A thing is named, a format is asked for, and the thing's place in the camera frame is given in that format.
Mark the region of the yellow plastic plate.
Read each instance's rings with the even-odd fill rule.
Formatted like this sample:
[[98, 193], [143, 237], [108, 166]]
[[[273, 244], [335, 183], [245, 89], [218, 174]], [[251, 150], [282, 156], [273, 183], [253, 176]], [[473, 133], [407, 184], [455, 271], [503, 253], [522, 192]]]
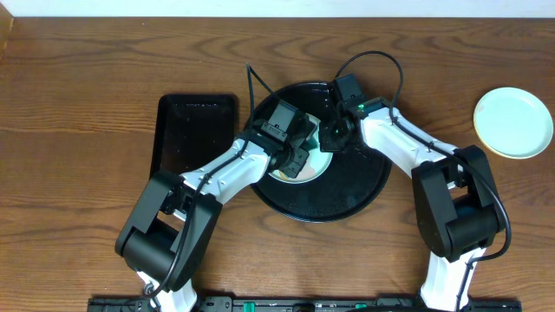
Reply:
[[478, 127], [478, 123], [477, 123], [477, 121], [476, 121], [475, 116], [473, 116], [473, 130], [474, 130], [474, 132], [475, 132], [477, 138], [479, 139], [480, 143], [481, 143], [484, 147], [486, 147], [487, 149], [490, 149], [490, 150], [491, 150], [490, 146], [483, 140], [483, 138], [482, 138], [482, 136], [481, 136], [481, 134], [480, 134], [480, 129], [479, 129], [479, 127]]

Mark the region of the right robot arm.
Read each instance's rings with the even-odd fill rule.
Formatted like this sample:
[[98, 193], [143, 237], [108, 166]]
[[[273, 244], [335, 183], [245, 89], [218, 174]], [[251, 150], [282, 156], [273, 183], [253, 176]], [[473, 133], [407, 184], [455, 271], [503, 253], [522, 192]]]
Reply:
[[337, 75], [331, 91], [336, 119], [320, 130], [322, 151], [359, 141], [411, 178], [417, 226], [430, 249], [420, 297], [429, 309], [463, 310], [476, 264], [504, 255], [512, 239], [485, 153], [433, 138], [393, 102], [370, 99], [353, 74]]

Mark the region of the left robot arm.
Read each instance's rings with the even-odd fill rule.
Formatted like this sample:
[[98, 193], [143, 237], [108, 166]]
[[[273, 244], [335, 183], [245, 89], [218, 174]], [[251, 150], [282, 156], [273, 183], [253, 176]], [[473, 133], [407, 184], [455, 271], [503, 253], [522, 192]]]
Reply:
[[149, 179], [115, 242], [116, 253], [146, 284], [122, 311], [190, 311], [197, 302], [192, 277], [223, 205], [268, 172], [292, 177], [309, 157], [317, 131], [310, 116], [280, 101], [267, 120], [251, 120], [231, 147], [201, 168]]

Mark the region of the light green plate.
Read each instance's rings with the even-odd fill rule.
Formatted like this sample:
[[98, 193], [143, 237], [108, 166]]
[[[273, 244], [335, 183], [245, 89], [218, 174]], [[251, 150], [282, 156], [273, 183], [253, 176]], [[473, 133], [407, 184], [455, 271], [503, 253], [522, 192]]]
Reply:
[[509, 159], [530, 159], [552, 142], [554, 124], [548, 108], [520, 88], [487, 92], [478, 100], [473, 116], [491, 151]]
[[307, 162], [295, 178], [290, 178], [279, 170], [274, 170], [273, 172], [270, 172], [269, 175], [275, 180], [284, 182], [286, 184], [302, 184], [310, 182], [324, 173], [330, 165], [333, 158], [333, 153], [324, 153], [320, 151], [318, 138], [320, 120], [311, 114], [309, 114], [309, 119], [311, 122], [315, 123], [317, 127], [311, 138], [302, 144], [302, 148], [307, 150], [309, 153]]

